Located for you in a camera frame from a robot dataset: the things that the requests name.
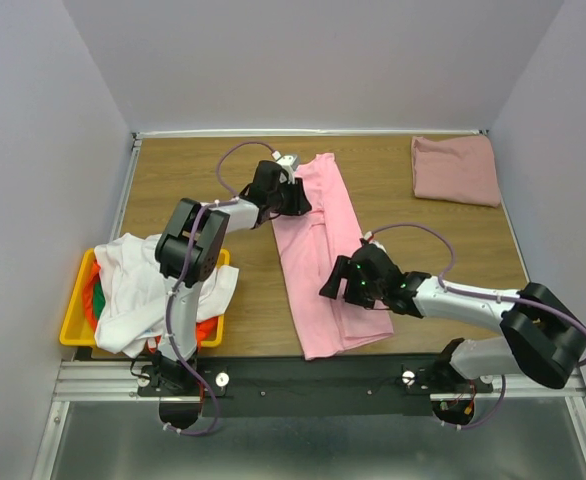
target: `white cloth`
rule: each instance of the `white cloth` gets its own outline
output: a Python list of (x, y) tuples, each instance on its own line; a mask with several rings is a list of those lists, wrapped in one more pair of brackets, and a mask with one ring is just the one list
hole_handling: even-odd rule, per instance
[[(166, 292), (175, 279), (165, 279), (155, 261), (160, 235), (147, 239), (131, 234), (95, 247), (105, 305), (95, 331), (97, 346), (111, 353), (138, 356), (149, 341), (166, 332)], [(197, 321), (222, 315), (233, 296), (239, 270), (224, 265), (202, 286)]]

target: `wooden surface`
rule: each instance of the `wooden surface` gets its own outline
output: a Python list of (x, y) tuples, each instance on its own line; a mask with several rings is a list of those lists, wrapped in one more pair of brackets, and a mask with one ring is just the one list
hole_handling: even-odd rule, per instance
[[(146, 139), (133, 179), (122, 233), (139, 237), (161, 233), (182, 197), (198, 201), (226, 199), (216, 181), (215, 165), (229, 148), (246, 139)], [(520, 260), (501, 208), (418, 200), (412, 193), (409, 136), (270, 137), (282, 153), (298, 153), (302, 162), (316, 153), (334, 152), (363, 231), (393, 222), (420, 222), (442, 233), (454, 245), (458, 263), (447, 279), (491, 288), (525, 285)], [(224, 179), (241, 190), (253, 177), (259, 160), (268, 159), (260, 146), (231, 155)], [(378, 236), (403, 270), (438, 273), (448, 263), (439, 241), (414, 228)], [(222, 346), (215, 355), (299, 354), (301, 348), (289, 310), (273, 230), (227, 235), (231, 264), (240, 268), (235, 296), (226, 316)], [(451, 339), (482, 339), (489, 331), (441, 319), (393, 315), (395, 335), (352, 353), (439, 352)]]

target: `folded pink cloth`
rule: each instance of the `folded pink cloth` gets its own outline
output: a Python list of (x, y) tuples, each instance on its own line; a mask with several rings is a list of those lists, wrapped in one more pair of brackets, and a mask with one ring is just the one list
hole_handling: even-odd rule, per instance
[(416, 197), (500, 205), (493, 148), (484, 135), (441, 142), (413, 137), (411, 156)]
[(286, 291), (304, 357), (330, 357), (393, 334), (389, 314), (364, 310), (319, 295), (338, 255), (351, 256), (362, 236), (332, 153), (298, 167), (313, 209), (302, 217), (279, 217), (273, 231)]

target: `yellow laundry basket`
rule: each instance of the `yellow laundry basket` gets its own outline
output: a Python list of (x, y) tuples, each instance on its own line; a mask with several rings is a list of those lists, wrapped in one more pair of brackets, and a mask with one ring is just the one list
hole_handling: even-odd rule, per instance
[[(60, 343), (69, 347), (96, 347), (94, 332), (84, 315), (84, 306), (82, 305), (82, 289), (91, 274), (91, 267), (95, 260), (93, 249), (87, 250), (80, 264), (80, 271), (75, 280), (71, 301), (64, 316), (62, 330), (60, 331)], [(231, 261), (231, 254), (228, 250), (220, 250), (217, 259), (217, 266), (228, 265)], [(217, 330), (215, 335), (202, 341), (202, 347), (217, 347), (222, 343), (224, 334), (224, 315), (217, 318)]]

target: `gray wall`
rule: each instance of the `gray wall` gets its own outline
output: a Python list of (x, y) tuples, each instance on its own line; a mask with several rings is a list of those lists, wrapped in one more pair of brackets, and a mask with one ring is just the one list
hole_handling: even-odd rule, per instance
[(562, 0), (64, 0), (136, 131), (487, 128)]
[(532, 279), (586, 324), (586, 1), (564, 4), (490, 137)]
[(107, 239), (130, 135), (59, 0), (0, 2), (0, 479), (29, 478), (83, 250)]

